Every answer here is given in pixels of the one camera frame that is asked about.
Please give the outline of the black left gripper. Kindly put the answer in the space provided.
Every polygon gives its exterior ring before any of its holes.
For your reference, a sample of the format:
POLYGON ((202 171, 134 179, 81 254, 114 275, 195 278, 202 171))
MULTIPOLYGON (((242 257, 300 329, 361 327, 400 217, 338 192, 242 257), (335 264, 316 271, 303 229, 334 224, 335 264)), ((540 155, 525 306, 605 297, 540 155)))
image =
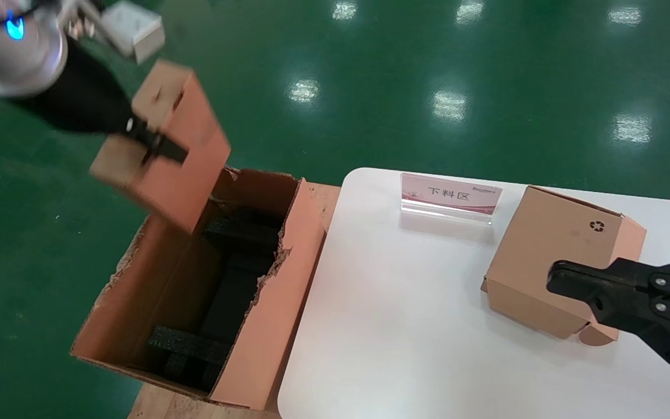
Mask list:
POLYGON ((181 145, 138 119, 108 67, 72 38, 67 38, 66 64, 56 82, 13 103, 61 131, 125 134, 146 149, 141 164, 162 157, 182 165, 188 156, 181 145))

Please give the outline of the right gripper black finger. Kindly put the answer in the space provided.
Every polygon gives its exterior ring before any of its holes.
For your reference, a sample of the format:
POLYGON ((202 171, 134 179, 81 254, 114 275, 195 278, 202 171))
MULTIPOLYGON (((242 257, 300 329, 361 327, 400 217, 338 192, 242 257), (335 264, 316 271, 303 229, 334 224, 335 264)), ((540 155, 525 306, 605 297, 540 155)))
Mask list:
POLYGON ((610 266, 593 268, 558 261, 548 272, 547 289, 590 303, 594 308, 635 308, 670 303, 670 264, 654 266, 617 258, 610 266))
POLYGON ((670 364, 670 284, 548 284, 547 289, 587 303, 598 323, 637 336, 670 364))

